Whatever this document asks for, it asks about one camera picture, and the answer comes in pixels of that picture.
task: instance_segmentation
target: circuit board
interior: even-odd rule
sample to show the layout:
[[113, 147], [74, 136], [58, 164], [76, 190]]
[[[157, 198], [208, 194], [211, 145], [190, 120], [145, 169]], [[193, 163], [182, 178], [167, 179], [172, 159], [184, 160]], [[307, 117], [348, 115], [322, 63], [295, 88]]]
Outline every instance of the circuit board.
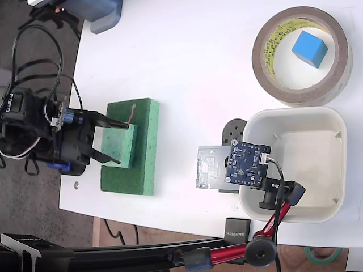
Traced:
[[271, 147], [233, 140], [227, 162], [225, 182], [260, 187], [267, 175], [267, 156]]

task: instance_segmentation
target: white tabletop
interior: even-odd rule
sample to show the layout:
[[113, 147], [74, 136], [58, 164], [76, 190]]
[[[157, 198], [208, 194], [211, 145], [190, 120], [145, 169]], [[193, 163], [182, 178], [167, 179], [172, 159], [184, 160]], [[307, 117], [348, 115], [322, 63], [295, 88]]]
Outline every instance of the white tabletop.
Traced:
[[[164, 230], [223, 237], [227, 217], [248, 218], [237, 194], [196, 189], [198, 146], [220, 145], [233, 118], [285, 107], [258, 84], [251, 65], [255, 37], [274, 14], [315, 6], [343, 27], [353, 50], [345, 90], [328, 106], [348, 128], [347, 189], [339, 213], [322, 224], [282, 223], [278, 243], [363, 247], [363, 3], [360, 0], [124, 0], [117, 26], [95, 35], [85, 22], [75, 80], [85, 109], [114, 101], [160, 102], [154, 195], [100, 190], [94, 160], [79, 177], [62, 176], [60, 208]], [[71, 106], [78, 107], [76, 96]], [[95, 134], [100, 150], [102, 130]], [[74, 183], [79, 182], [79, 189]], [[264, 222], [252, 221], [251, 234]]]

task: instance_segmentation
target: green sponge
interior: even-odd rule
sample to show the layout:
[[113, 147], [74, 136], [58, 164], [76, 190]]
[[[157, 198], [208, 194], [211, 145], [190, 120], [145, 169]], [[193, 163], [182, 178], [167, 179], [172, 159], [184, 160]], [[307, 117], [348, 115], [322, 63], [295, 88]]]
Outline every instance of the green sponge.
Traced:
[[110, 103], [107, 116], [128, 120], [135, 104], [132, 124], [138, 127], [132, 168], [101, 167], [101, 190], [125, 194], [153, 195], [159, 103], [137, 99]]
[[137, 126], [130, 124], [129, 129], [107, 127], [103, 129], [101, 151], [121, 163], [109, 161], [102, 165], [131, 168], [135, 149]]

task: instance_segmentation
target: white container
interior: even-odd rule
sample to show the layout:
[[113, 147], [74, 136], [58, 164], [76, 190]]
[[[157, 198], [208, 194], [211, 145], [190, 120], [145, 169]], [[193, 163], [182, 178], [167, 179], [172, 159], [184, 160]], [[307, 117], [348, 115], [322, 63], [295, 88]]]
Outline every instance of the white container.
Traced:
[[[280, 163], [285, 180], [305, 187], [284, 222], [321, 223], [339, 211], [345, 192], [347, 127], [337, 111], [328, 107], [264, 110], [248, 121], [243, 141], [271, 146], [270, 157]], [[267, 176], [280, 178], [273, 164]], [[252, 219], [267, 221], [273, 213], [259, 208], [263, 195], [240, 187], [241, 205]]]

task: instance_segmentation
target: power cord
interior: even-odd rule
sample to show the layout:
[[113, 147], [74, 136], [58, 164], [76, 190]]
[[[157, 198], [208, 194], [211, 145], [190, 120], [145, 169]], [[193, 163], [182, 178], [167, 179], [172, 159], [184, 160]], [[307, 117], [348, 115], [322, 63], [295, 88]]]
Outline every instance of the power cord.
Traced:
[[[278, 224], [280, 223], [282, 199], [284, 198], [285, 179], [282, 169], [277, 161], [275, 161], [273, 158], [267, 157], [267, 162], [276, 165], [278, 173], [280, 174], [280, 183], [278, 185], [278, 191], [277, 191], [277, 202], [275, 209], [275, 219], [273, 221], [273, 235], [272, 235], [272, 241], [276, 244], [277, 247], [277, 232], [278, 232]], [[278, 257], [278, 252], [276, 252], [275, 263], [276, 263], [276, 271], [281, 272], [281, 262]]]
[[[107, 228], [107, 231], [109, 233], [109, 235], [112, 237], [112, 238], [120, 238], [120, 241], [121, 241], [121, 244], [122, 245], [126, 245], [125, 243], [125, 240], [124, 240], [124, 237], [123, 237], [123, 234], [121, 233], [121, 231], [118, 231], [116, 235], [114, 235], [108, 225], [108, 222], [106, 219], [103, 219], [103, 222], [105, 223], [106, 225], [106, 228]], [[134, 225], [134, 229], [135, 229], [135, 235], [136, 235], [136, 244], [138, 245], [139, 244], [139, 237], [138, 237], [138, 229], [137, 229], [137, 226]]]
[[10, 83], [9, 83], [9, 85], [7, 87], [7, 90], [5, 92], [5, 95], [4, 95], [4, 98], [3, 98], [3, 103], [0, 106], [0, 111], [3, 109], [3, 107], [5, 107], [6, 101], [10, 97], [10, 93], [12, 93], [13, 89], [15, 88], [15, 81], [16, 81], [17, 71], [19, 73], [20, 71], [26, 69], [29, 66], [39, 64], [39, 63], [44, 63], [45, 60], [47, 62], [52, 62], [49, 59], [42, 59], [42, 60], [37, 60], [37, 61], [30, 62], [31, 65], [28, 65], [28, 66], [25, 66], [25, 67], [23, 65], [23, 66], [20, 67], [22, 69], [17, 69], [16, 68], [16, 50], [18, 48], [18, 42], [19, 42], [19, 39], [22, 36], [22, 34], [24, 34], [29, 29], [38, 29], [38, 30], [41, 30], [44, 33], [46, 33], [51, 38], [51, 40], [53, 41], [53, 43], [55, 44], [55, 46], [56, 46], [56, 48], [58, 50], [60, 60], [59, 60], [59, 64], [57, 65], [57, 67], [58, 67], [57, 79], [56, 79], [56, 82], [54, 83], [54, 86], [51, 89], [47, 99], [45, 100], [45, 105], [44, 106], [46, 108], [46, 105], [49, 103], [49, 101], [51, 100], [52, 97], [54, 97], [54, 100], [57, 101], [57, 88], [58, 88], [58, 86], [60, 84], [61, 76], [62, 76], [62, 72], [63, 72], [63, 62], [64, 62], [63, 61], [63, 52], [62, 52], [62, 49], [61, 49], [58, 41], [56, 40], [56, 38], [52, 35], [52, 33], [47, 28], [45, 28], [45, 27], [43, 27], [41, 25], [38, 25], [38, 24], [33, 24], [33, 25], [28, 25], [28, 26], [24, 27], [22, 30], [19, 31], [19, 33], [18, 33], [18, 35], [17, 35], [17, 37], [16, 37], [16, 39], [14, 41], [14, 44], [12, 46], [11, 79], [10, 79]]
[[[57, 76], [57, 74], [45, 74], [45, 75], [29, 75], [29, 76], [25, 76], [24, 78], [21, 78], [21, 79], [18, 79], [14, 84], [16, 86], [20, 85], [20, 84], [23, 84], [27, 81], [30, 81], [30, 80], [34, 80], [34, 79], [45, 79], [45, 78], [55, 78]], [[78, 87], [75, 83], [75, 80], [72, 76], [70, 75], [66, 75], [66, 74], [62, 74], [62, 77], [66, 77], [66, 78], [69, 78], [71, 81], [72, 81], [72, 84], [74, 86], [74, 89], [75, 89], [75, 92], [78, 96], [78, 101], [79, 101], [79, 108], [80, 109], [83, 109], [83, 103], [82, 103], [82, 99], [81, 99], [81, 96], [79, 94], [79, 91], [78, 91]]]

